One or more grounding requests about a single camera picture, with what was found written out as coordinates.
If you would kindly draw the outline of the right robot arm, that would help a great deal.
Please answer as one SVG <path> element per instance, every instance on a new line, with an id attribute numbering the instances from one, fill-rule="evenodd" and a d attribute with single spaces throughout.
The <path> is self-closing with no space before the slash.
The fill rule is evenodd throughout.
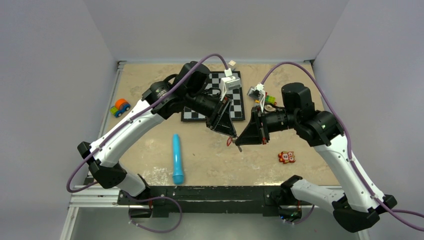
<path id="1" fill-rule="evenodd" d="M 315 109 L 311 91 L 299 82 L 281 88 L 283 107 L 273 112 L 251 109 L 249 124 L 235 140 L 237 146 L 264 145 L 270 134 L 295 130 L 327 163 L 340 183 L 331 190 L 294 175 L 281 184 L 274 195 L 277 205 L 304 201 L 331 213 L 345 230 L 356 233 L 376 224 L 380 215 L 392 209 L 397 201 L 384 194 L 368 177 L 348 150 L 348 138 L 336 117 Z"/>

